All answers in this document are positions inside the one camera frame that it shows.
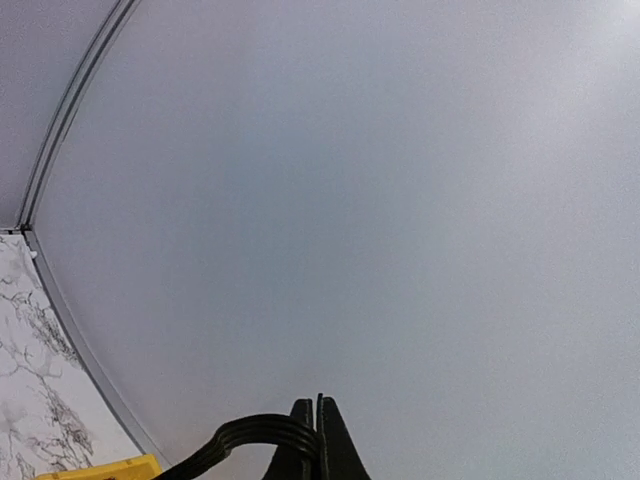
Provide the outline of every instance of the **metal trim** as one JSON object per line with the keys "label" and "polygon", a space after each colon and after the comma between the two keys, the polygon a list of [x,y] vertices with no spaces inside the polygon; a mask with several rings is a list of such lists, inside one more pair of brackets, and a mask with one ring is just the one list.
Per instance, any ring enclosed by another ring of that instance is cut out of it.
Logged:
{"label": "metal trim", "polygon": [[51,171],[51,166],[60,150],[78,111],[82,98],[89,88],[100,63],[118,34],[131,17],[141,0],[118,0],[93,37],[76,71],[71,77],[60,103],[51,119],[36,163],[31,171],[27,190],[20,207],[18,225],[29,228],[33,225],[43,188]]}
{"label": "metal trim", "polygon": [[98,363],[98,360],[94,357],[93,352],[87,345],[84,336],[78,329],[62,292],[58,288],[55,278],[51,273],[36,233],[33,230],[23,230],[22,234],[29,248],[37,253],[33,262],[44,291],[51,302],[51,308],[53,308],[62,329],[71,342],[71,346],[78,354],[82,367],[89,375],[102,400],[138,450],[144,453],[153,453],[163,468],[168,468],[171,464],[147,434],[146,430],[140,425],[133,412],[122,400],[122,397],[105,374],[100,363]]}

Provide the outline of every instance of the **marble surface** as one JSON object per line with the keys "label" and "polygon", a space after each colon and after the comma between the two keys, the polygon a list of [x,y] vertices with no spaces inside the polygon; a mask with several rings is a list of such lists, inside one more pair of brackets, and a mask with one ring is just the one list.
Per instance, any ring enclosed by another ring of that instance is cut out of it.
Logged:
{"label": "marble surface", "polygon": [[23,237],[0,236],[0,479],[137,455],[65,337]]}

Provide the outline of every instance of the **gray panel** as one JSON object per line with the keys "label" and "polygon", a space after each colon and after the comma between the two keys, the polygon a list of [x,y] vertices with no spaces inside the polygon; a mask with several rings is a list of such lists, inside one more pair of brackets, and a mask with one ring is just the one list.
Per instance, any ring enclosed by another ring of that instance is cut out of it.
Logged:
{"label": "gray panel", "polygon": [[36,231],[125,404],[170,461],[323,390],[373,478],[634,478],[638,8],[313,3],[142,2],[85,97]]}
{"label": "gray panel", "polygon": [[38,149],[82,54],[115,0],[0,5],[0,227],[14,227]]}

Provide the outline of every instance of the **gray marble vein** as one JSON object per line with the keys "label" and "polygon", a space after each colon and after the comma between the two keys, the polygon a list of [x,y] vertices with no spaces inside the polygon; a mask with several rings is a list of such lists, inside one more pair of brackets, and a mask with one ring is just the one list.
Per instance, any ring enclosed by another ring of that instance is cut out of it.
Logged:
{"label": "gray marble vein", "polygon": [[82,370],[24,239],[0,236],[0,479],[139,454]]}

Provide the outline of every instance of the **yellow plastic container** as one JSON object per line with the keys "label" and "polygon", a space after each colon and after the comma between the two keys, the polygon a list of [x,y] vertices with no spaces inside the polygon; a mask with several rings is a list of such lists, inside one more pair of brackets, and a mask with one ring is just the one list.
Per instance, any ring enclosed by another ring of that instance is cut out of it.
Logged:
{"label": "yellow plastic container", "polygon": [[151,480],[161,473],[156,457],[149,454],[100,467],[47,473],[34,480]]}

